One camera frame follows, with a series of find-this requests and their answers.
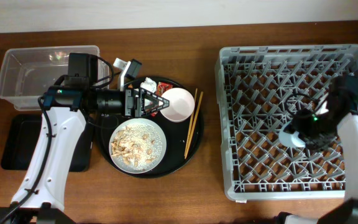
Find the pink bowl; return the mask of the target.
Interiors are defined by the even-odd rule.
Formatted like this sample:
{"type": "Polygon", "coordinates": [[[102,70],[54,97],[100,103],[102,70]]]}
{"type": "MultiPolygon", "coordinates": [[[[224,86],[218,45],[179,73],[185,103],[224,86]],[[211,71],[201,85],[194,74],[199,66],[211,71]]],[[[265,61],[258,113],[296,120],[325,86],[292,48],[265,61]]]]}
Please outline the pink bowl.
{"type": "Polygon", "coordinates": [[[169,107],[161,114],[169,121],[179,123],[191,116],[195,108],[193,95],[183,88],[172,88],[163,93],[162,98],[169,101],[169,107]]]}

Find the light blue cup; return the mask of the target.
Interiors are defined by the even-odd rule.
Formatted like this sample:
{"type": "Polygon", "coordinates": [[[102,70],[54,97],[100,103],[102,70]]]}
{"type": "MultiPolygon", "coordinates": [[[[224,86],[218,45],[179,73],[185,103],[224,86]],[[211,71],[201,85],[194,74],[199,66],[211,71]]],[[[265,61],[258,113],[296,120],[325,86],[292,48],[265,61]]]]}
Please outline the light blue cup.
{"type": "Polygon", "coordinates": [[[291,122],[287,122],[281,128],[278,139],[282,145],[285,147],[305,147],[306,144],[303,140],[299,138],[299,132],[294,131],[293,133],[288,133],[291,122]]]}

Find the wooden chopstick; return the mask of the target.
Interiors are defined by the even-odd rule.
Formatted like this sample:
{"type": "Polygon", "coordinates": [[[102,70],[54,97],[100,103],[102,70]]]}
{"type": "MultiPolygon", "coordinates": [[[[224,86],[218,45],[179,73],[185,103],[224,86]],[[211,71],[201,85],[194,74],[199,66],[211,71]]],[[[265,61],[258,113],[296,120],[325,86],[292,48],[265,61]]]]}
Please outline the wooden chopstick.
{"type": "Polygon", "coordinates": [[[196,121],[198,119],[198,113],[200,111],[200,106],[201,106],[201,101],[202,101],[202,98],[203,98],[203,92],[200,93],[200,97],[198,98],[198,105],[195,109],[195,113],[194,113],[194,118],[193,118],[193,124],[192,124],[192,127],[191,127],[191,135],[190,135],[190,145],[189,145],[189,149],[190,149],[190,146],[191,146],[191,140],[192,140],[192,137],[193,137],[193,134],[194,134],[194,131],[195,131],[195,126],[196,126],[196,121]]]}
{"type": "MultiPolygon", "coordinates": [[[[195,95],[194,95],[194,103],[196,102],[196,97],[198,94],[198,89],[196,88],[195,90],[195,95]]],[[[185,146],[185,152],[184,152],[184,158],[187,158],[188,155],[188,149],[189,149],[189,145],[190,145],[190,135],[191,135],[191,127],[193,124],[193,118],[194,118],[194,113],[195,113],[195,108],[193,109],[193,112],[190,116],[190,122],[189,122],[189,127],[188,127],[188,135],[187,135],[187,139],[186,139],[186,146],[185,146]]]]}

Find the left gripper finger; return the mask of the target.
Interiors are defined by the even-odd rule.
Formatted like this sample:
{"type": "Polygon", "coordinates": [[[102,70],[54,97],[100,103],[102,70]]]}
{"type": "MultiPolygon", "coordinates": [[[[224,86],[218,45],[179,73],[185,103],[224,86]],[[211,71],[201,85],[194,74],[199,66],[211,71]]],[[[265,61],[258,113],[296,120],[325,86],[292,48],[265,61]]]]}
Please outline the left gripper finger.
{"type": "Polygon", "coordinates": [[[151,102],[157,102],[157,103],[169,103],[169,100],[166,98],[163,98],[162,96],[158,96],[155,93],[146,90],[145,88],[140,88],[140,94],[142,95],[142,98],[149,100],[151,102]]]}
{"type": "Polygon", "coordinates": [[[159,111],[168,108],[170,106],[169,103],[152,103],[150,105],[144,106],[141,111],[141,118],[151,116],[159,111]]]}

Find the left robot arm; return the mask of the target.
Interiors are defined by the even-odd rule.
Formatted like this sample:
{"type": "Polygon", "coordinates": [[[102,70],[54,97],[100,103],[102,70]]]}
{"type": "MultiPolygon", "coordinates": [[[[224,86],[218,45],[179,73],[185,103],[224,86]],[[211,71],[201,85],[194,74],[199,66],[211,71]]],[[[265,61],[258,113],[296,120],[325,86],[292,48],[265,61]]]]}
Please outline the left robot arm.
{"type": "Polygon", "coordinates": [[[39,138],[27,173],[0,223],[73,223],[64,213],[64,193],[73,154],[91,113],[141,118],[170,102],[144,88],[108,90],[113,75],[98,78],[101,57],[71,53],[68,73],[38,98],[39,138]]]}

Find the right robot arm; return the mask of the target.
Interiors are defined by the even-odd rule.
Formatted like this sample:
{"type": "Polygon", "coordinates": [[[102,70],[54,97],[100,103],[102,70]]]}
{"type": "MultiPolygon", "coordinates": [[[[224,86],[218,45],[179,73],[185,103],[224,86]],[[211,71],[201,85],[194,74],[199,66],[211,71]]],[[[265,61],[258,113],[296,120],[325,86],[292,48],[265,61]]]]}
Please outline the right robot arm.
{"type": "Polygon", "coordinates": [[[345,158],[345,201],[318,219],[281,212],[276,223],[358,223],[358,78],[335,77],[326,95],[316,100],[311,111],[302,109],[283,125],[279,140],[286,147],[322,151],[335,138],[342,142],[345,158]]]}

